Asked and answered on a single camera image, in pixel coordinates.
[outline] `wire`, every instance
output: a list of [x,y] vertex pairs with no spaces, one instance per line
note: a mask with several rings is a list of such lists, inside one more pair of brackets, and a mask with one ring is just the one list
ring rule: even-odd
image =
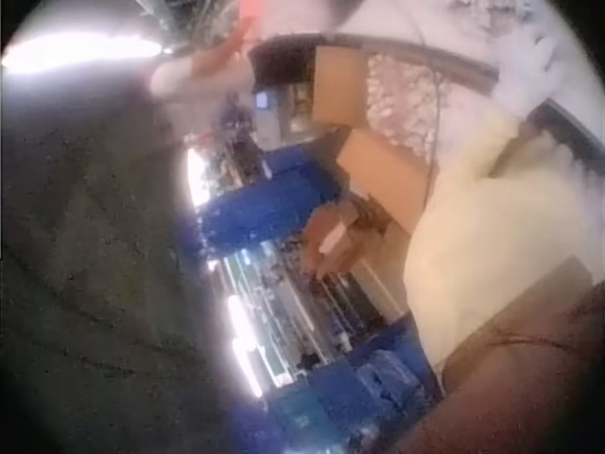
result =
[[430,70],[433,80],[433,86],[435,87],[435,106],[436,106],[436,114],[435,114],[435,137],[433,139],[433,143],[431,144],[431,149],[429,150],[429,161],[428,161],[428,175],[426,179],[426,188],[424,190],[424,199],[423,199],[423,209],[426,209],[426,205],[428,204],[428,198],[431,192],[431,181],[433,180],[435,174],[435,168],[437,166],[437,144],[439,141],[440,134],[440,122],[441,122],[441,92],[440,92],[440,74],[437,72],[433,65],[433,59],[431,57],[431,51],[426,43],[426,39],[423,35],[423,31],[420,26],[414,19],[413,15],[409,13],[407,9],[399,2],[398,0],[390,0],[391,4],[397,9],[397,12],[404,17],[409,24],[414,28],[414,33],[418,36],[418,40],[420,41],[421,48],[426,55],[426,67]]

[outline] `fluorescent light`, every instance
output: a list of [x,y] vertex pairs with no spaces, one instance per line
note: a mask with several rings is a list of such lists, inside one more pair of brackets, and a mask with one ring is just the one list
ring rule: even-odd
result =
[[208,262],[206,262],[206,266],[208,267],[209,272],[213,272],[218,266],[218,260],[209,260]]
[[248,380],[250,387],[252,389],[252,393],[256,397],[260,397],[263,395],[263,390],[261,389],[261,385],[254,374],[252,369],[252,365],[250,363],[250,359],[248,358],[248,351],[246,350],[246,345],[241,339],[233,339],[232,348],[235,352],[235,357],[237,358],[237,362],[239,363],[239,367],[241,367],[244,372],[244,376]]
[[2,65],[10,72],[31,74],[86,61],[153,57],[161,51],[159,44],[136,37],[54,33],[11,45]]
[[242,249],[242,257],[244,257],[244,264],[249,267],[252,264],[252,261],[250,260],[248,250]]
[[231,316],[235,335],[242,340],[249,352],[258,348],[258,340],[254,335],[254,330],[248,320],[248,314],[246,314],[246,310],[244,310],[239,296],[230,296],[227,299],[227,306],[229,308],[229,315]]
[[187,150],[187,181],[191,202],[195,207],[203,205],[210,199],[210,191],[202,182],[207,167],[208,163],[201,159],[193,148]]

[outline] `yellow cloth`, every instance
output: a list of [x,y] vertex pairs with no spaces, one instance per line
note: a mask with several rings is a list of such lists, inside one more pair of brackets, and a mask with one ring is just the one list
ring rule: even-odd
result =
[[458,345],[570,256],[602,279],[602,243],[568,150],[543,135],[499,162],[493,175],[518,128],[504,112],[486,115],[441,167],[410,241],[407,303],[438,376]]

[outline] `brown cardboard box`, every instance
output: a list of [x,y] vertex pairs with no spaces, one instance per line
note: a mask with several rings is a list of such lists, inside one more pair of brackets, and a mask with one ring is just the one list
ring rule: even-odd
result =
[[406,232],[414,231],[435,177],[429,184],[429,167],[422,159],[375,132],[353,130],[337,161]]
[[368,57],[345,47],[318,47],[312,119],[352,128],[366,125]]
[[[372,238],[372,229],[356,226],[359,212],[351,201],[339,204],[327,203],[317,208],[308,220],[303,232],[302,269],[314,272],[318,278],[328,272],[348,272],[367,250]],[[323,240],[342,222],[344,235],[330,252],[323,254]]]

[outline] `dark gray surface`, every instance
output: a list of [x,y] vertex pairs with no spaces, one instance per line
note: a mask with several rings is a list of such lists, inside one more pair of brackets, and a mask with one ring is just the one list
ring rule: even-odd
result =
[[179,250],[181,150],[139,84],[4,77],[3,379],[65,452],[225,452],[234,359]]

